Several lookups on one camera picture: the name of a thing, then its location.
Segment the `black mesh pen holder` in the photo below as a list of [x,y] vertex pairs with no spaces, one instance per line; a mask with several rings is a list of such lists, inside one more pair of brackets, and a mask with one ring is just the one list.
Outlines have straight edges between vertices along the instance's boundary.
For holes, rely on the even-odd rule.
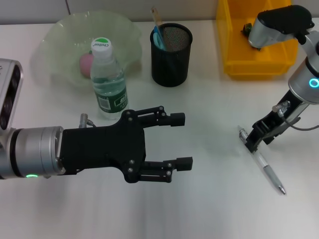
[[154,44],[151,32],[152,77],[156,83],[165,87],[182,84],[188,73],[191,32],[177,23],[165,23],[160,26],[166,50]]

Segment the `yellow plastic bin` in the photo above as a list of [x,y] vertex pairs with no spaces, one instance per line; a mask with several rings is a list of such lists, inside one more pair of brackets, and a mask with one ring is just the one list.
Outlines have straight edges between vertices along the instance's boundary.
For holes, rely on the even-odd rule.
[[242,34],[244,24],[258,13],[291,5],[290,0],[219,0],[217,28],[224,72],[231,76],[281,75],[295,63],[298,41],[289,40],[254,49]]

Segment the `water bottle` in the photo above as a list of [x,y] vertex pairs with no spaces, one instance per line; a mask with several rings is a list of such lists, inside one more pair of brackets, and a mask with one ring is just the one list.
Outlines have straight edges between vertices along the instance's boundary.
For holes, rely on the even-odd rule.
[[99,37],[91,44],[94,60],[91,81],[103,115],[118,120],[128,108],[124,71],[115,59],[109,39]]

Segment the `pen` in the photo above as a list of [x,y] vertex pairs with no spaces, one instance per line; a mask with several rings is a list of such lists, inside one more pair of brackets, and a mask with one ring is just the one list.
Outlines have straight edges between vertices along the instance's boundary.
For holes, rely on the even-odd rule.
[[[245,144],[246,138],[248,137],[248,133],[246,130],[240,126],[238,126],[239,129],[239,138],[241,141]],[[279,180],[279,178],[276,176],[275,172],[271,168],[271,166],[267,163],[265,158],[261,155],[261,153],[257,150],[253,153],[253,156],[256,158],[257,162],[263,167],[265,173],[269,177],[269,179],[272,181],[273,185],[278,188],[283,194],[286,194],[286,190]]]

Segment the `bottle label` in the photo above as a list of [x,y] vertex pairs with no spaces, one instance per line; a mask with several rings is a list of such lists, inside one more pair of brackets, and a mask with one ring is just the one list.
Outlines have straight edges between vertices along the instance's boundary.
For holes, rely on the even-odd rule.
[[114,96],[101,96],[95,93],[101,110],[107,113],[116,113],[123,110],[128,104],[128,95],[126,87],[120,93]]

